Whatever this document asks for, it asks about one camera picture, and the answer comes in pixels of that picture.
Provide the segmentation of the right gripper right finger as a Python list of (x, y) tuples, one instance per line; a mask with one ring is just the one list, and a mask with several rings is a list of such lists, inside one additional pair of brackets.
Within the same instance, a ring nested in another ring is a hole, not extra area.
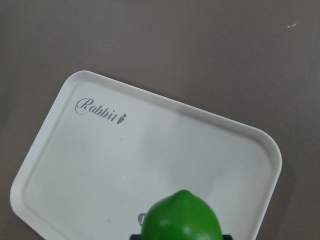
[(229, 234), (223, 234), (222, 235), (222, 239), (223, 240), (233, 240), (233, 237)]

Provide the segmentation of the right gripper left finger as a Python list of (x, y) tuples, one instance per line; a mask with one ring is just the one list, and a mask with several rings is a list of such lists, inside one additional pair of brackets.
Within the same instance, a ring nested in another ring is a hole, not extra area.
[(142, 240), (141, 234), (132, 234), (129, 240)]

